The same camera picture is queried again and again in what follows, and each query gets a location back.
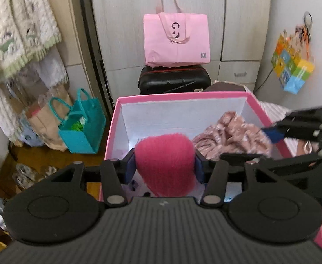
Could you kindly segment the pink floral cloth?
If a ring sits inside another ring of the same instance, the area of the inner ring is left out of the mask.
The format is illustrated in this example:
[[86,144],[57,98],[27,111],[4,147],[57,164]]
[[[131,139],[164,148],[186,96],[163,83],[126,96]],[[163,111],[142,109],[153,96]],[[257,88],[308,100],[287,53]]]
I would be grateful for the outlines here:
[[195,148],[208,160],[225,153],[271,156],[272,142],[258,126],[247,123],[236,112],[226,112],[193,139]]

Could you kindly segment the fuzzy pink plush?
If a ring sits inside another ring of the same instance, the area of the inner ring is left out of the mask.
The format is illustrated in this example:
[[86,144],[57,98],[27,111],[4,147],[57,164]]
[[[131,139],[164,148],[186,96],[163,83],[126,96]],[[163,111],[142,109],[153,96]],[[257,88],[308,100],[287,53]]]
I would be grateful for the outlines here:
[[184,134],[150,136],[134,148],[136,169],[158,197],[183,197],[194,188],[195,148]]

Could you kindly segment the teal plastic tote bag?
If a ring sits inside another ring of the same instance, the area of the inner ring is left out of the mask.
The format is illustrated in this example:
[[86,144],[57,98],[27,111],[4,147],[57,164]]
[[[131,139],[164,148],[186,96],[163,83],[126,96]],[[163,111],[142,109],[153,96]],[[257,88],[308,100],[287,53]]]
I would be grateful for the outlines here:
[[[54,109],[55,102],[68,109],[64,117],[60,117]],[[92,98],[85,89],[80,88],[72,106],[57,97],[51,98],[48,105],[60,121],[58,133],[69,152],[98,153],[106,126],[106,117],[98,98]]]

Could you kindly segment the pink storage box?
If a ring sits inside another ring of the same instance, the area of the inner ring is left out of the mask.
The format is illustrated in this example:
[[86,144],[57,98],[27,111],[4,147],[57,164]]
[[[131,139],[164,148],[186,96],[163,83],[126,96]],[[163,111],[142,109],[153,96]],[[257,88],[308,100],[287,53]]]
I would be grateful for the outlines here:
[[[248,92],[175,93],[118,99],[106,158],[119,158],[149,136],[198,135],[224,112],[271,124]],[[111,263],[322,263],[315,234],[321,206],[283,182],[251,183],[223,206],[202,207],[189,197],[134,197],[107,210],[96,249]]]

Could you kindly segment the colourful paper gift bag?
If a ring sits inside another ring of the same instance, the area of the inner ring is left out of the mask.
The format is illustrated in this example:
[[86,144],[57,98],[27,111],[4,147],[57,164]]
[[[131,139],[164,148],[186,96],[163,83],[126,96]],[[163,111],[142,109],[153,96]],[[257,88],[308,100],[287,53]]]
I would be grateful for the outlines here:
[[315,69],[310,41],[305,25],[296,26],[290,35],[284,30],[277,40],[271,64],[285,92],[298,94]]

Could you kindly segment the brown paper bag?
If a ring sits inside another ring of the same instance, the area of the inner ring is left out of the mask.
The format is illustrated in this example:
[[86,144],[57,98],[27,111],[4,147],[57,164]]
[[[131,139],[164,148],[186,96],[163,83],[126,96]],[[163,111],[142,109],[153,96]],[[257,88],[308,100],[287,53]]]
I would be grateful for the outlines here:
[[52,150],[65,151],[67,146],[58,132],[58,126],[61,121],[49,106],[49,102],[53,97],[62,99],[69,106],[73,105],[65,86],[58,85],[40,94],[36,101],[28,106],[25,116],[34,132],[45,145]]

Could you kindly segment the black hard case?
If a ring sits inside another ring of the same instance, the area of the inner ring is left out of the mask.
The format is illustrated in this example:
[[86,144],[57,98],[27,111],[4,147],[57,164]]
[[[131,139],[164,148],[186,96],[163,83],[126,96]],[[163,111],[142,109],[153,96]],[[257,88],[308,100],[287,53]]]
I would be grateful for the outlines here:
[[201,65],[184,67],[146,66],[139,76],[141,95],[201,92],[212,84],[207,70]]

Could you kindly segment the pink tote bag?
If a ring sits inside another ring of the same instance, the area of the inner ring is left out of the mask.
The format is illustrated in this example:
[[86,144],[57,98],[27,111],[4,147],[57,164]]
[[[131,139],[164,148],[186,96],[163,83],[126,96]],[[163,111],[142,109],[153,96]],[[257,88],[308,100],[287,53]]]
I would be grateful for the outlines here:
[[144,15],[145,65],[173,68],[209,63],[207,15],[185,13],[173,1],[175,13],[166,13],[163,0],[158,0],[156,13]]

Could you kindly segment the cream green knit cardigan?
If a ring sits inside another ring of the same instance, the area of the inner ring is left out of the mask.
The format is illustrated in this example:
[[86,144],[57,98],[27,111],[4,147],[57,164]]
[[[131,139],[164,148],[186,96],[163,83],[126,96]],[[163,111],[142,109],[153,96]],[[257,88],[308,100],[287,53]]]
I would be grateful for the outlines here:
[[0,79],[42,60],[61,40],[49,0],[0,0]]

